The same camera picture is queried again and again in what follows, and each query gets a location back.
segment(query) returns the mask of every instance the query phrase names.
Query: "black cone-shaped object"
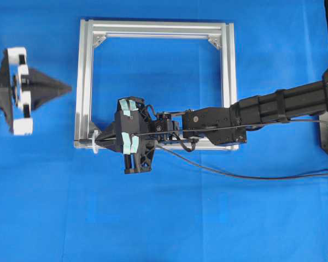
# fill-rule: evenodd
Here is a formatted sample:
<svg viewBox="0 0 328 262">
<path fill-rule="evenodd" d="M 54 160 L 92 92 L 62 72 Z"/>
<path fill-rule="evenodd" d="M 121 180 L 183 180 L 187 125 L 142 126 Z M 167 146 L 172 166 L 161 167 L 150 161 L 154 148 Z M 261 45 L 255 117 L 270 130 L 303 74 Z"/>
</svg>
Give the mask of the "black cone-shaped object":
<svg viewBox="0 0 328 262">
<path fill-rule="evenodd" d="M 34 68 L 29 68 L 27 79 L 28 85 L 22 85 L 21 88 L 23 91 L 31 91 L 31 110 L 72 90 L 70 86 L 52 79 Z"/>
</svg>

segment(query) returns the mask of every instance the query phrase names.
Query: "metal extrusion bar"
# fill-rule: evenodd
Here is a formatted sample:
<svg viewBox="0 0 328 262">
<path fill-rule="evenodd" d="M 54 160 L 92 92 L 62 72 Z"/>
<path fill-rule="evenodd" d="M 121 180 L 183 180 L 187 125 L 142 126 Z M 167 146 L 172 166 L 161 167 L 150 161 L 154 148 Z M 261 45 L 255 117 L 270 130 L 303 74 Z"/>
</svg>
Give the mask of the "metal extrusion bar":
<svg viewBox="0 0 328 262">
<path fill-rule="evenodd" d="M 109 37 L 206 39 L 220 50 L 222 105 L 228 108 L 237 101 L 232 23 L 81 20 L 74 147 L 92 148 L 92 134 L 98 129 L 91 121 L 93 50 Z M 164 147 L 181 149 L 179 145 Z M 196 149 L 236 150 L 238 146 L 215 146 L 204 138 L 197 143 Z"/>
</svg>

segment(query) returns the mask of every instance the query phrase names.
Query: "white plastic clip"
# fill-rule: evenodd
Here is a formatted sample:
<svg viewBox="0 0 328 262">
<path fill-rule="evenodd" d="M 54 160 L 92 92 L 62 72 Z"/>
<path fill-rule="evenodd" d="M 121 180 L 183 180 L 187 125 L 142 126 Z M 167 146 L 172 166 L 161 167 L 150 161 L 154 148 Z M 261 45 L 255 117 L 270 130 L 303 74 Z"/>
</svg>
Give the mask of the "white plastic clip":
<svg viewBox="0 0 328 262">
<path fill-rule="evenodd" d="M 92 138 L 91 138 L 92 139 L 92 150 L 93 150 L 94 154 L 98 153 L 98 148 L 99 148 L 98 145 L 96 145 L 96 143 L 95 143 L 97 136 L 98 136 L 98 130 L 96 129 L 95 131 L 93 131 Z"/>
</svg>

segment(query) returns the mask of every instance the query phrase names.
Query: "black strap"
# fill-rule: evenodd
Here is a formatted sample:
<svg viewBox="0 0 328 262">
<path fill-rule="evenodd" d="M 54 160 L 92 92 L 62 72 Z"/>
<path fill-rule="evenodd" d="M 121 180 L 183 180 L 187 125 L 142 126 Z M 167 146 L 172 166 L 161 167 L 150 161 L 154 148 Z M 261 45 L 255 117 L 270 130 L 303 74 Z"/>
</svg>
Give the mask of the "black strap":
<svg viewBox="0 0 328 262">
<path fill-rule="evenodd" d="M 31 113 L 29 112 L 29 105 L 23 105 L 24 118 L 30 118 Z"/>
<path fill-rule="evenodd" d="M 278 121 L 281 123 L 289 123 L 289 119 L 286 117 L 285 113 L 285 101 L 283 91 L 284 90 L 277 90 L 275 92 L 278 109 Z"/>
</svg>

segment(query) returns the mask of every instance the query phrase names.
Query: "white block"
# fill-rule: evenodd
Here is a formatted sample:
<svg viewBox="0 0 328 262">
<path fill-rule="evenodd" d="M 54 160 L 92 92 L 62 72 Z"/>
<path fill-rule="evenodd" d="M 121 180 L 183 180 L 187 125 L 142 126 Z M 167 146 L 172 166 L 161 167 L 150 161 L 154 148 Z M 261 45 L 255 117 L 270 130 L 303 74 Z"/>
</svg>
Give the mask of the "white block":
<svg viewBox="0 0 328 262">
<path fill-rule="evenodd" d="M 29 71 L 28 71 L 28 66 L 27 64 L 22 64 L 18 66 L 18 80 L 19 83 L 22 83 L 22 75 L 28 75 Z"/>
<path fill-rule="evenodd" d="M 33 133 L 33 119 L 20 118 L 13 120 L 14 135 L 31 135 Z"/>
<path fill-rule="evenodd" d="M 19 55 L 24 55 L 27 63 L 27 50 L 24 47 L 7 48 L 9 64 L 19 64 Z"/>
</svg>

